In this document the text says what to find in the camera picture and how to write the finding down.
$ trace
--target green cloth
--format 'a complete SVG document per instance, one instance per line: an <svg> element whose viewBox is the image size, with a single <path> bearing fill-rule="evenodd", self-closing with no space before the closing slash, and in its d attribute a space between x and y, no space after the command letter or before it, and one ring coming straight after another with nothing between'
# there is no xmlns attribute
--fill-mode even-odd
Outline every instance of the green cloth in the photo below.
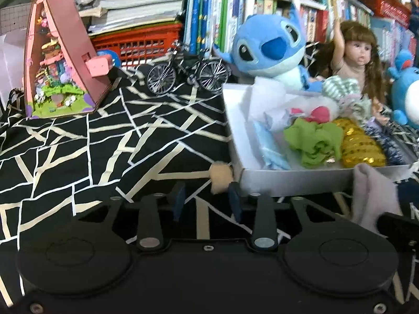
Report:
<svg viewBox="0 0 419 314"><path fill-rule="evenodd" d="M284 136L292 149L301 151L304 167L315 167L331 157L336 161L341 158L343 130L333 122L317 124L297 118L284 130Z"/></svg>

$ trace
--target blue balloon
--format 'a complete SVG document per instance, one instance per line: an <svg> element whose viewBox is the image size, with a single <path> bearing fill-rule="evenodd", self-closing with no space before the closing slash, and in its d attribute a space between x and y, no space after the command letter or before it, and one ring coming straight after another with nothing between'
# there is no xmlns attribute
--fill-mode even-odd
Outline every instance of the blue balloon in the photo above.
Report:
<svg viewBox="0 0 419 314"><path fill-rule="evenodd" d="M114 65L116 67L121 67L121 59L119 59L118 54L116 54L114 51L110 49L103 49L103 50L97 51L97 55L106 55L106 54L110 54L110 56L112 57L112 61L114 62Z"/></svg>

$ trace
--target yellow sequin fabric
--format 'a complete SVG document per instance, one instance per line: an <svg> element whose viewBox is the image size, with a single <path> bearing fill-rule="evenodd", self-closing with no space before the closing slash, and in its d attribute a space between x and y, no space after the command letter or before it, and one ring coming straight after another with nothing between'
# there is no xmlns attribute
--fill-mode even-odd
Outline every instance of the yellow sequin fabric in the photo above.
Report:
<svg viewBox="0 0 419 314"><path fill-rule="evenodd" d="M360 163L371 166L387 165L382 149L359 126L347 118L339 118L333 122L344 131L341 149L342 163L346 168Z"/></svg>

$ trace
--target doll torso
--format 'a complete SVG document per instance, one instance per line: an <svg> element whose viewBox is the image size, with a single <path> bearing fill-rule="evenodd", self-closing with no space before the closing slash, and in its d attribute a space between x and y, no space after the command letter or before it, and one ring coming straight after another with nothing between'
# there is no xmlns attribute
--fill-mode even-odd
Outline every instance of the doll torso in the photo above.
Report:
<svg viewBox="0 0 419 314"><path fill-rule="evenodd" d="M364 89L365 84L365 66L353 67L349 66L345 59L342 59L341 62L336 66L332 67L333 75L338 75L342 79L355 78L358 81L358 86L360 87L361 92Z"/></svg>
<svg viewBox="0 0 419 314"><path fill-rule="evenodd" d="M292 70L285 72L281 75L274 77L276 81L280 81L284 84L284 86L288 89L294 90L302 90L302 80L301 80L301 72L298 67L293 68Z"/></svg>

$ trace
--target black circular disc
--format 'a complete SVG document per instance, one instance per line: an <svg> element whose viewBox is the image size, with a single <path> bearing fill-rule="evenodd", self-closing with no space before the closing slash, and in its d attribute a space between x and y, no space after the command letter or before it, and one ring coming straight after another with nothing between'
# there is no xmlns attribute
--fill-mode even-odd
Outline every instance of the black circular disc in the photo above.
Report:
<svg viewBox="0 0 419 314"><path fill-rule="evenodd" d="M77 221L49 238L23 247L22 277L51 294L85 294L118 279L131 257L126 242L101 223Z"/></svg>
<svg viewBox="0 0 419 314"><path fill-rule="evenodd" d="M383 289L399 263L390 242L345 222L313 224L287 243L283 258L302 284L337 296Z"/></svg>

